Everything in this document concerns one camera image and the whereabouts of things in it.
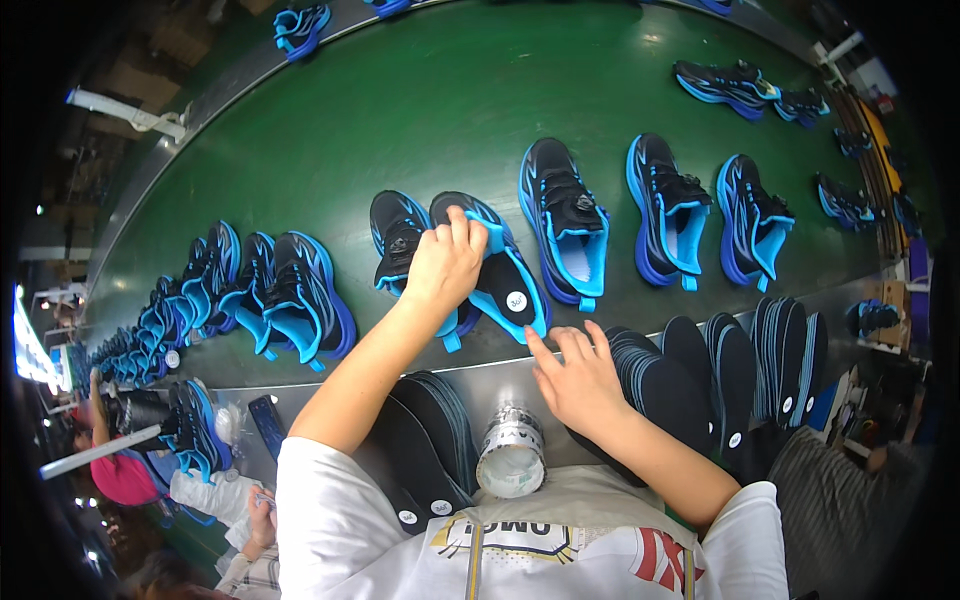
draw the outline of smartphone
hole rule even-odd
[[[287,431],[280,424],[280,415],[276,413],[276,407],[271,396],[261,396],[247,405],[253,416],[253,422],[256,428],[260,430],[260,436],[263,443],[270,450],[270,455],[276,458],[280,455],[280,445],[283,444],[283,438],[287,437]]]

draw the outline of woman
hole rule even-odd
[[[314,394],[277,473],[280,585],[295,598],[787,597],[776,488],[744,489],[624,400],[610,347],[573,327],[527,344],[551,412],[627,466],[700,534],[676,526],[605,468],[551,469],[543,490],[400,529],[350,458],[397,378],[473,290],[487,230],[451,207],[426,231],[396,305]]]

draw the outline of metal bar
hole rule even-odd
[[[130,446],[140,444],[141,442],[146,442],[147,440],[155,438],[158,435],[160,435],[160,426],[151,425],[146,429],[135,431],[129,436],[117,438],[116,440],[111,440],[106,444],[92,447],[89,450],[71,454],[70,456],[66,456],[54,461],[53,463],[49,463],[43,467],[40,467],[40,479],[46,481],[47,479],[52,479],[57,475],[63,475],[64,473],[75,468],[88,465],[98,458],[103,458],[113,454],[118,450],[129,448]]]

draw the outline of shoe tongue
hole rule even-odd
[[[549,179],[548,185],[551,188],[546,193],[546,210],[550,213],[554,239],[603,229],[596,203],[572,174],[559,173]]]

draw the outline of blue shoe sole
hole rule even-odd
[[[523,214],[530,223],[530,227],[534,229],[534,233],[537,235],[537,249],[540,251],[540,275],[543,278],[543,284],[546,286],[547,291],[550,293],[550,296],[564,304],[579,304],[581,296],[579,294],[568,294],[561,290],[550,275],[550,269],[546,266],[547,256],[544,251],[544,247],[548,242],[543,239],[543,232],[534,221],[534,208],[532,203],[535,202],[535,200],[527,197],[526,194],[523,193],[523,165],[526,164],[527,157],[530,156],[530,150],[533,149],[533,147],[534,145],[531,144],[530,148],[527,148],[527,151],[523,154],[523,160],[520,162],[520,176],[516,181],[516,196],[520,199],[520,209],[523,210]]]
[[[736,101],[733,98],[729,98],[727,96],[721,96],[721,97],[707,96],[707,94],[700,91],[693,85],[688,84],[686,80],[680,75],[677,75],[676,78],[677,78],[677,81],[680,83],[681,87],[686,91],[688,91],[690,95],[696,98],[697,100],[706,102],[708,104],[721,104],[721,103],[728,104],[730,105],[731,108],[733,108],[733,110],[736,110],[737,114],[739,114],[740,116],[742,116],[743,118],[747,119],[752,123],[759,121],[760,118],[763,116],[762,108],[750,108],[747,105],[743,104],[742,102]]]
[[[671,285],[680,278],[680,271],[670,275],[662,275],[650,264],[650,258],[647,256],[647,221],[650,216],[647,214],[646,195],[643,193],[643,187],[640,180],[634,172],[634,152],[636,143],[643,135],[638,135],[630,144],[630,150],[627,152],[627,187],[634,197],[634,203],[640,209],[640,231],[636,235],[636,245],[634,247],[634,262],[636,269],[652,285],[665,286]]]

